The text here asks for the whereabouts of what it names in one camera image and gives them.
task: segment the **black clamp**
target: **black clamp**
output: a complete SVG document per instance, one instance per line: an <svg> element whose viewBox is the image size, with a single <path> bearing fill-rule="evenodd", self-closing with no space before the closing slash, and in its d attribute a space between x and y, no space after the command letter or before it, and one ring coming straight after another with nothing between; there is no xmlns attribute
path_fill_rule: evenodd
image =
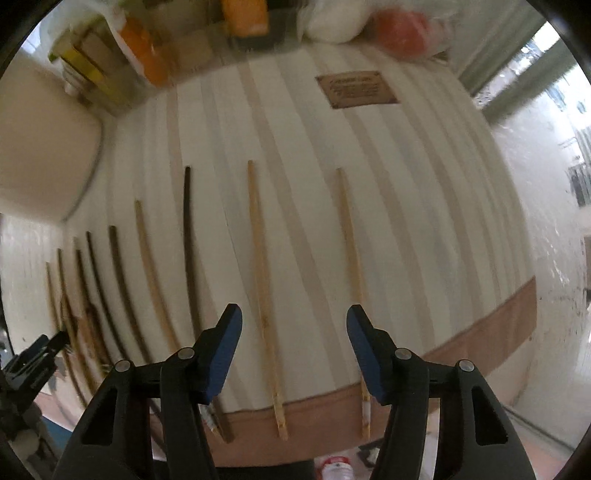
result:
<svg viewBox="0 0 591 480"><path fill-rule="evenodd" d="M117 362L78 422L53 479L152 479L150 398L161 399L170 479L216 479L197 404L208 405L221 392L241 331L242 312L229 304L192 348L141 367Z"/></svg>
<svg viewBox="0 0 591 480"><path fill-rule="evenodd" d="M433 364L398 348L361 305L349 309L347 332L369 392L392 405L372 480L418 479L429 398L441 399L434 480L535 480L503 406L472 362Z"/></svg>

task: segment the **white wall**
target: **white wall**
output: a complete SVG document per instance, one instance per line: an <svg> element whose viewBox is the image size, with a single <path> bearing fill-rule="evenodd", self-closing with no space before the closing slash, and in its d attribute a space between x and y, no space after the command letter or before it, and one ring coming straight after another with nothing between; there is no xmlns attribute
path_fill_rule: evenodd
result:
<svg viewBox="0 0 591 480"><path fill-rule="evenodd" d="M494 128L527 220L538 292L535 355L516 410L577 445L591 421L590 324L579 208L558 147L561 112L546 94Z"/></svg>

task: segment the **white plastic bottle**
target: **white plastic bottle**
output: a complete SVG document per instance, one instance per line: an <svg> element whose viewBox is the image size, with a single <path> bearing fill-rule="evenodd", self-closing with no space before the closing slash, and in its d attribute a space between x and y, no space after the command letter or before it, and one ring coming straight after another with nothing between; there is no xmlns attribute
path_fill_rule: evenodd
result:
<svg viewBox="0 0 591 480"><path fill-rule="evenodd" d="M322 480L355 480L353 467L347 457L328 457L320 467Z"/></svg>

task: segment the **bamboo stick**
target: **bamboo stick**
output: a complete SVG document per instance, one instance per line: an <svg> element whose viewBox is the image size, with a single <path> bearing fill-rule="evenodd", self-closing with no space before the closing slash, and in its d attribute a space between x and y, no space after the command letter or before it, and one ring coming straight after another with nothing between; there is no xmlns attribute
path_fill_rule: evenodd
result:
<svg viewBox="0 0 591 480"><path fill-rule="evenodd" d="M265 226L261 210L261 198L258 190L256 178L256 167L252 160L248 162L248 193L249 210L251 217L252 239L254 243L255 255L255 284L256 296L258 299L258 317L259 328L264 344L264 365L267 383L271 390L273 399L273 409L277 421L279 437L287 440L289 434L287 431L287 422L283 409L283 393L279 375L279 366L277 362L277 346L275 342L275 332L272 325L272 294L271 277L269 274L269 265L267 258L267 247L265 244Z"/></svg>
<svg viewBox="0 0 591 480"><path fill-rule="evenodd" d="M363 273L359 261L359 251L355 243L355 230L353 228L349 202L349 186L343 168L337 169L337 179L339 183L340 216L343 236L345 237L351 296L353 301L362 304L365 301L363 298ZM361 376L361 435L366 441L369 441L371 438L371 396L369 395L363 375Z"/></svg>

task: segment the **wooden stick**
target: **wooden stick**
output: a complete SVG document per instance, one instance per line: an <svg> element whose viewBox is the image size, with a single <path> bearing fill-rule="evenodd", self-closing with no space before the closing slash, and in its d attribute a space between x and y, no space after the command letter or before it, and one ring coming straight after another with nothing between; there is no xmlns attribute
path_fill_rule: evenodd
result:
<svg viewBox="0 0 591 480"><path fill-rule="evenodd" d="M90 319L88 318L87 303L86 303L86 299L84 297L84 294L82 292L82 282L80 279L80 271L79 271L79 266L78 266L78 262L77 262L77 258L76 258L76 246L75 245L76 245L76 238L74 238L74 249L73 249L74 271L76 273L75 292L78 294L78 299L82 303L82 316L80 318L78 318L78 328L79 328L79 330L82 331L82 339L89 349L89 356L90 356L91 360L94 360L96 366L98 367L98 370L100 372L100 377L104 378L103 369L100 365L99 349L96 344L97 340L96 340L96 337L94 335L92 335L92 332L91 332Z"/></svg>
<svg viewBox="0 0 591 480"><path fill-rule="evenodd" d="M248 162L248 194L255 255L255 284L256 296L258 299L259 327L265 348L265 374L267 376L269 389L271 390L279 437L282 440L287 440L289 434L283 409L283 393L277 362L277 346L275 344L275 332L272 325L273 305L271 296L271 276L269 274L267 247L265 245L265 226L262 217L258 182L256 179L256 168L255 163L252 160L249 160Z"/></svg>
<svg viewBox="0 0 591 480"><path fill-rule="evenodd" d="M53 280L51 279L51 264L49 262L45 262L45 276L47 279L47 307L49 308L49 315L51 317L53 329L55 333L57 333L61 330L61 328L57 315L56 298L54 293L55 291L53 289Z"/></svg>
<svg viewBox="0 0 591 480"><path fill-rule="evenodd" d="M70 305L70 300L68 298L67 290L66 290L66 281L64 276L64 262L62 257L61 248L57 249L57 272L60 278L60 288L61 288L61 300L60 300L60 314L61 314L61 321L64 323L66 330L68 332L68 336L70 337L70 345L72 346L72 350L74 350L74 358L77 360L77 363L80 365L80 369L82 370L82 376L86 382L86 386L88 390L90 390L91 395L94 395L97 389L96 381L88 368L88 363L86 362L86 358L82 351L80 350L80 345L78 343L78 338L76 337L76 331L74 330L74 313L72 312L72 307Z"/></svg>
<svg viewBox="0 0 591 480"><path fill-rule="evenodd" d="M197 275L195 273L195 255L193 252L193 215L191 214L191 167L185 167L183 184L183 246L185 256L185 276L189 295L189 314L195 340L203 331L197 295Z"/></svg>
<svg viewBox="0 0 591 480"><path fill-rule="evenodd" d="M201 322L201 312L199 307L199 295L197 285L197 275L195 272L195 257L193 252L193 215L191 214L191 167L185 167L183 184L183 248L185 260L185 276L187 280L187 295L189 297L189 314L191 316L191 325L195 340L199 338L203 331ZM203 417L208 415L213 417L215 425L208 423L210 430L219 440L230 443L234 440L232 425L230 424L226 413L223 411L222 404L216 397L212 400L212 408L204 412Z"/></svg>
<svg viewBox="0 0 591 480"><path fill-rule="evenodd" d="M347 176L343 168L337 169L337 179L339 183L340 196L340 216L345 237L345 247L347 250L347 270L349 272L349 282L351 285L351 296L353 301L362 304L363 298L363 273L359 261L359 252L355 244L355 230L353 228L353 219L351 217L351 207L349 203L349 186ZM363 375L361 376L361 434L364 440L371 438L371 396Z"/></svg>
<svg viewBox="0 0 591 480"><path fill-rule="evenodd" d="M49 262L45 263L45 273L47 277L47 304L49 307L49 314L51 316L51 322L53 327L55 328L56 333L61 330L60 328L60 321L59 316L57 314L57 306L56 306L56 297L53 289L53 281L51 280L51 265ZM72 367L72 363L70 362L70 357L67 351L63 352L64 363L66 364L66 370L68 375L72 379L72 386L74 387L74 391L76 392L76 396L80 401L82 408L86 408L88 403L82 394L82 389L80 388L80 384L78 383L78 379L74 374L74 368Z"/></svg>
<svg viewBox="0 0 591 480"><path fill-rule="evenodd" d="M148 243L148 233L146 230L144 210L142 203L136 200L135 206L135 226L138 231L139 238L139 253L142 256L142 263L144 265L144 274L146 276L146 282L148 283L148 289L150 291L150 298L156 317L160 323L160 328L164 333L164 337L168 343L168 349L170 353L174 353L181 349L181 344L178 341L177 335L174 331L173 324L168 316L168 310L166 308L166 302L160 289L158 282L158 274L156 273L156 266L154 264L154 257L150 251L150 245Z"/></svg>
<svg viewBox="0 0 591 480"><path fill-rule="evenodd" d="M131 296L125 282L125 274L123 272L123 262L121 260L121 252L119 250L119 239L117 237L117 227L111 225L109 227L109 245L111 246L111 258L113 260L113 268L115 269L115 278L117 279L117 286L119 287L119 294L123 301L123 307L131 332L134 335L135 342L138 344L139 351L141 352L142 359L146 364L153 364L154 358L148 349L148 345L142 336L142 332L139 329L138 318L135 315L134 306L131 303Z"/></svg>
<svg viewBox="0 0 591 480"><path fill-rule="evenodd" d="M103 282L100 279L100 274L98 270L98 266L96 264L96 256L95 256L95 248L92 243L92 234L90 232L86 232L86 246L88 247L88 255L90 257L90 268L92 270L92 276L95 279L96 284L96 291L99 294L99 301L100 306L103 309L103 313L105 314L105 320L107 321L107 325L109 327L109 331L111 332L111 336L113 337L113 341L119 350L119 354L121 357L128 359L129 353L123 345L123 341L121 341L121 337L119 336L119 332L115 327L115 322L113 321L113 316L111 315L111 309L109 308L109 304L107 303L107 299L105 296L105 290L103 289Z"/></svg>
<svg viewBox="0 0 591 480"><path fill-rule="evenodd" d="M90 257L90 268L92 270L92 276L95 279L96 291L99 294L100 306L102 307L103 312L105 314L105 319L107 321L109 331L111 332L111 336L113 337L113 341L115 342L115 345L116 345L117 349L119 350L120 356L122 356L125 359L128 359L129 353L127 352L125 345L121 341L121 337L119 337L119 333L117 332L117 328L115 328L115 322L113 321L113 317L111 316L111 309L109 308L109 304L107 303L105 291L103 289L103 284L102 284L102 281L101 281L100 275L99 275L99 270L96 265L95 249L94 249L94 245L92 243L92 234L90 232L86 232L86 246L88 247L88 256ZM108 360L108 365L112 368L114 365L114 361L113 361L111 355L109 354L109 351L107 350L106 346L105 346L105 352L106 352L106 356L107 356L107 360ZM161 422L161 412L160 412L160 409L158 408L158 406L156 405L156 402L150 398L148 400L148 404L150 405L150 408L154 412L154 415L156 416L158 421ZM163 441L161 434L158 434L152 428L151 428L151 431L152 431L152 439L154 440L156 445L158 445L158 447L160 447L160 449L164 453L166 453L166 448L164 446L164 441Z"/></svg>
<svg viewBox="0 0 591 480"><path fill-rule="evenodd" d="M96 307L90 301L90 294L88 292L88 284L84 275L84 265L82 263L82 252L78 248L77 239L74 238L74 258L76 260L76 280L80 297L82 298L82 306L84 308L85 321L88 326L90 334L90 345L95 354L97 366L99 368L101 378L104 378L106 373L105 368L110 369L109 355L107 347L103 338L102 330L100 328L100 321Z"/></svg>

